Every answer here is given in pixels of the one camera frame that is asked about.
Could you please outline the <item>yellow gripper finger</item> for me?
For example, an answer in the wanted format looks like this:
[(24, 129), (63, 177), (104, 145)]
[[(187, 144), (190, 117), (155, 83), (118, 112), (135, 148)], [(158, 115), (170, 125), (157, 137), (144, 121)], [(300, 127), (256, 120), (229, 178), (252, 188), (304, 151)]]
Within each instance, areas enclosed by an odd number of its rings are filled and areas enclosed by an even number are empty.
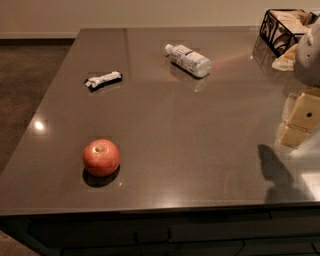
[(278, 130), (278, 142), (288, 148), (298, 148), (320, 125), (320, 96), (305, 91), (289, 94)]

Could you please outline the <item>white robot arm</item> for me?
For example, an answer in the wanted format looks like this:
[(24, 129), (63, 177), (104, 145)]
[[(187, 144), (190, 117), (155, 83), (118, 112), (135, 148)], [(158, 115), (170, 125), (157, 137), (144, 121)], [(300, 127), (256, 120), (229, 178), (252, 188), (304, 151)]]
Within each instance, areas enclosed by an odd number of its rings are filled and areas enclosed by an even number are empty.
[(320, 24), (314, 23), (300, 39), (294, 60), (297, 80), (307, 85), (285, 101), (277, 142), (296, 149), (320, 125)]

